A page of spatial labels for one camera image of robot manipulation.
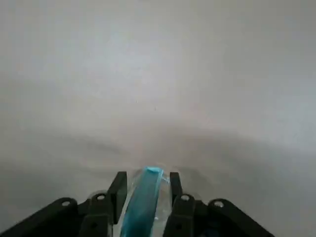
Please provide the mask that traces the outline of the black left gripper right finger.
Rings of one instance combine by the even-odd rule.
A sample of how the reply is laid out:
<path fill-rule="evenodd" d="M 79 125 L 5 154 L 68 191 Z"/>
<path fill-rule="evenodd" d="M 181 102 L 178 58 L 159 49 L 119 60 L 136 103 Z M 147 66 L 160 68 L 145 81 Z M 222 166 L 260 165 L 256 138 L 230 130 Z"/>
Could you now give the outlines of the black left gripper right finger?
<path fill-rule="evenodd" d="M 205 204 L 183 192 L 180 175 L 170 172 L 172 209 L 164 237 L 273 237 L 274 235 L 226 199 Z"/>

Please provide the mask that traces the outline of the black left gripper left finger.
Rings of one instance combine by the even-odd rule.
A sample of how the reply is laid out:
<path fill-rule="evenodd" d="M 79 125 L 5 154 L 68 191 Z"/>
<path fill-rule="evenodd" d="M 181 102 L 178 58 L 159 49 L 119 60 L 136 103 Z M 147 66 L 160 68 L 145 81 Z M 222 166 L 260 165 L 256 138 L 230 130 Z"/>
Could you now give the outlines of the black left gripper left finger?
<path fill-rule="evenodd" d="M 1 233 L 2 237 L 111 237 L 127 197 L 127 173 L 116 174 L 106 192 L 78 203 L 55 200 Z"/>

